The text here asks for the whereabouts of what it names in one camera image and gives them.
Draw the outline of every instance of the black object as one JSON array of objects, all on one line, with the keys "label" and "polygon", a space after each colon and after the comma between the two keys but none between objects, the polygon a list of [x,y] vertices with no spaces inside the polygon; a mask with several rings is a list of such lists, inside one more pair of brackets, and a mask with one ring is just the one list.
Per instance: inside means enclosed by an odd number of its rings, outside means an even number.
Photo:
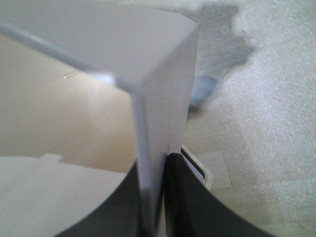
[{"label": "black object", "polygon": [[143,237],[139,218],[140,196],[134,164],[105,202],[57,237]]},{"label": "black object", "polygon": [[[169,237],[272,237],[208,192],[181,154],[167,157],[163,188]],[[150,237],[142,230],[140,204],[134,164],[106,201],[56,237]]]},{"label": "black object", "polygon": [[181,154],[171,154],[166,160],[164,196],[171,237],[272,237],[208,192]]},{"label": "black object", "polygon": [[181,154],[193,165],[193,167],[203,176],[205,179],[204,171],[192,160],[192,158],[189,156],[189,154],[181,148]]}]

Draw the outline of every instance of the floor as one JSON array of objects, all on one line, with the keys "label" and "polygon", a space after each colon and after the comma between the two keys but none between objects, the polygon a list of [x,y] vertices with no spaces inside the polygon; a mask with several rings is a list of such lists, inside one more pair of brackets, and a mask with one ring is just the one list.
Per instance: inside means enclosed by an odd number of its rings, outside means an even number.
[{"label": "floor", "polygon": [[185,145],[236,213],[278,237],[316,236],[316,1],[115,2],[200,22],[196,76],[217,83]]}]

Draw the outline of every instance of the black curved surface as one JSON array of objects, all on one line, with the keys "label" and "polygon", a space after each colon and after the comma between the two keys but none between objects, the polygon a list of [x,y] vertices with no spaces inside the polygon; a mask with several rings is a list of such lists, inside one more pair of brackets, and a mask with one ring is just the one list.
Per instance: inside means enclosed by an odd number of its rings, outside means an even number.
[{"label": "black curved surface", "polygon": [[56,237],[140,237],[139,197],[134,164],[109,198],[87,217]]},{"label": "black curved surface", "polygon": [[171,154],[166,160],[164,191],[170,237],[272,237],[207,191],[181,154]]}]

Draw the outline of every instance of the tiled floor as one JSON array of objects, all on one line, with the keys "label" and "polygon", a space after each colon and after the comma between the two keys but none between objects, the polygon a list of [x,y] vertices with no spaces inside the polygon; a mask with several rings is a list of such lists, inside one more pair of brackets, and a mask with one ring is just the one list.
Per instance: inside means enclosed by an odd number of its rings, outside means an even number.
[{"label": "tiled floor", "polygon": [[280,237],[316,236],[316,1],[122,0],[200,21],[197,76],[218,80],[185,145],[211,192]]}]

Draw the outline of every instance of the white surface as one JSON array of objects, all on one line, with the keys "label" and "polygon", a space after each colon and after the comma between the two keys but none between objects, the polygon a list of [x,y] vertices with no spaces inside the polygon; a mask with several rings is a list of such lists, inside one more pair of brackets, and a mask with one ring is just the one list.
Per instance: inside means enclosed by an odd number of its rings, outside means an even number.
[{"label": "white surface", "polygon": [[167,12],[87,0],[3,1],[0,31],[131,93],[142,219],[155,232],[164,159],[180,152],[198,25]]},{"label": "white surface", "polygon": [[0,236],[52,237],[98,207],[125,177],[60,158],[0,157]]}]

